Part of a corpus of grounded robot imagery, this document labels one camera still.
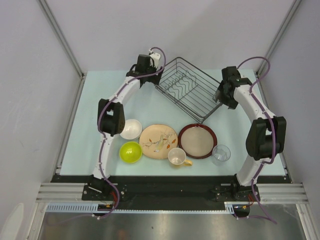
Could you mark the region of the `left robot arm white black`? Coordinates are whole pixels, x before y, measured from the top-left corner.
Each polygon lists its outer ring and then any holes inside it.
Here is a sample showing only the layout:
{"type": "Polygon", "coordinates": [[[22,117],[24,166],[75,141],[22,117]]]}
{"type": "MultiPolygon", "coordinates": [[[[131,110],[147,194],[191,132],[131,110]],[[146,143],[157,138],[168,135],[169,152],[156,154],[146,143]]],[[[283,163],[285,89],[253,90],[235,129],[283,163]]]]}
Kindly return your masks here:
{"type": "Polygon", "coordinates": [[[97,130],[101,136],[100,150],[93,177],[87,185],[100,200],[107,199],[113,188],[108,182],[110,175],[107,171],[107,164],[111,155],[112,143],[125,128],[124,105],[143,84],[159,84],[165,69],[164,66],[159,67],[159,62],[164,56],[152,49],[148,54],[140,54],[137,63],[126,73],[125,80],[119,89],[110,98],[102,98],[98,102],[97,130]]]}

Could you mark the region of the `dark wire dish rack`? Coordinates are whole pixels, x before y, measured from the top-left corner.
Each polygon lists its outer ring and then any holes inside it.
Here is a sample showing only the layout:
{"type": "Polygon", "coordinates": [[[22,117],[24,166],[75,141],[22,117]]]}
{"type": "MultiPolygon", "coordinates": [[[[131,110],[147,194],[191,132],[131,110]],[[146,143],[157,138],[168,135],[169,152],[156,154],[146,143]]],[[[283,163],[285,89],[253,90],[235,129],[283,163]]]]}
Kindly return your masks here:
{"type": "Polygon", "coordinates": [[[195,122],[202,124],[222,104],[215,101],[220,83],[182,57],[166,64],[155,88],[195,122]]]}

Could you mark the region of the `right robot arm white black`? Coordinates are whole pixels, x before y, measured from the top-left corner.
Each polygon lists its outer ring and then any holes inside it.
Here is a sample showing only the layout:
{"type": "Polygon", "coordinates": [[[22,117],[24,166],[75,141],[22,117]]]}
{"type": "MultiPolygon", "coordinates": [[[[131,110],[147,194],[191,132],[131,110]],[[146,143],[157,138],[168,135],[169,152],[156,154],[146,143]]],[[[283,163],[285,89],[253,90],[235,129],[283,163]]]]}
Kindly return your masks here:
{"type": "Polygon", "coordinates": [[[255,197],[257,179],[266,165],[275,161],[284,150],[287,121],[272,113],[255,95],[254,84],[242,77],[235,66],[222,69],[222,81],[215,93],[219,101],[229,109],[241,106],[251,122],[246,137],[247,157],[230,186],[230,195],[237,201],[255,197]]]}

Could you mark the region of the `white bowl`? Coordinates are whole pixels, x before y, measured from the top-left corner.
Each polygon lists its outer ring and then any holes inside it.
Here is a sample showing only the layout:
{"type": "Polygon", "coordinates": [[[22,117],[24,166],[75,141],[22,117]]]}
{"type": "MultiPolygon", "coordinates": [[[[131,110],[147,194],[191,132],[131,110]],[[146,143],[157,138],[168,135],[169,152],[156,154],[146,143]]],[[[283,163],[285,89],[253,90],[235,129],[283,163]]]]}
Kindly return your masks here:
{"type": "Polygon", "coordinates": [[[120,136],[125,140],[135,140],[141,135],[142,130],[142,124],[138,120],[128,119],[120,136]]]}

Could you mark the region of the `yellow green bowl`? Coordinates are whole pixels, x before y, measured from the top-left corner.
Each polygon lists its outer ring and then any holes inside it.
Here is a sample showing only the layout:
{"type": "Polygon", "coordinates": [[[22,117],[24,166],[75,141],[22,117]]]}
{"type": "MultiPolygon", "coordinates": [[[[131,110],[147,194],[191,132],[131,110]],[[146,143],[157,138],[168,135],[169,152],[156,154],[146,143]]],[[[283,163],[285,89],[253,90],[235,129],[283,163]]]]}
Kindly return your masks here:
{"type": "Polygon", "coordinates": [[[128,164],[136,163],[143,155],[142,147],[135,141],[124,143],[119,150],[120,159],[128,164]]]}

